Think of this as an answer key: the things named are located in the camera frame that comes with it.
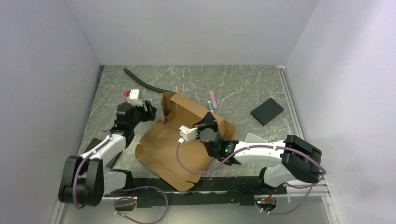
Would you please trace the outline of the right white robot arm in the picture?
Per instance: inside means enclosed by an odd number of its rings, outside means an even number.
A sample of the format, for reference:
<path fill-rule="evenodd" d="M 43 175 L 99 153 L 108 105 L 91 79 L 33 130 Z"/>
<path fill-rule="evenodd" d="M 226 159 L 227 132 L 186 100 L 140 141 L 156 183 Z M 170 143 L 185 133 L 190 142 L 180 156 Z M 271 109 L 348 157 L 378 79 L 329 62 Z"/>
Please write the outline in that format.
<path fill-rule="evenodd" d="M 287 135 L 285 140 L 267 143 L 227 140 L 220 135 L 217 121 L 211 112 L 193 124 L 192 132 L 204 145 L 208 156 L 221 164 L 266 163 L 257 181 L 259 191 L 264 194 L 293 180 L 313 186 L 326 174 L 320 165 L 321 150 L 296 135 Z"/>

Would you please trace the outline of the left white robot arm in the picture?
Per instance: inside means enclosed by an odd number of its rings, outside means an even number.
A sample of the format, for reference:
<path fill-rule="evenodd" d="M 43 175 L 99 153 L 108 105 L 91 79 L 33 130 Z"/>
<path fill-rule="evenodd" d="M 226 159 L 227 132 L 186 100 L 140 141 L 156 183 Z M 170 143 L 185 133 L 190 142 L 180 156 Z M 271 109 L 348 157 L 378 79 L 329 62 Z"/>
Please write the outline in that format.
<path fill-rule="evenodd" d="M 156 111 L 148 100 L 138 105 L 129 102 L 119 104 L 113 127 L 105 130 L 107 136 L 88 152 L 66 159 L 59 201 L 72 203 L 81 209 L 97 206 L 104 195 L 113 191 L 122 196 L 130 195 L 134 190 L 131 171 L 112 169 L 105 173 L 105 165 L 130 145 L 135 136 L 134 128 L 139 123 L 155 120 Z"/>

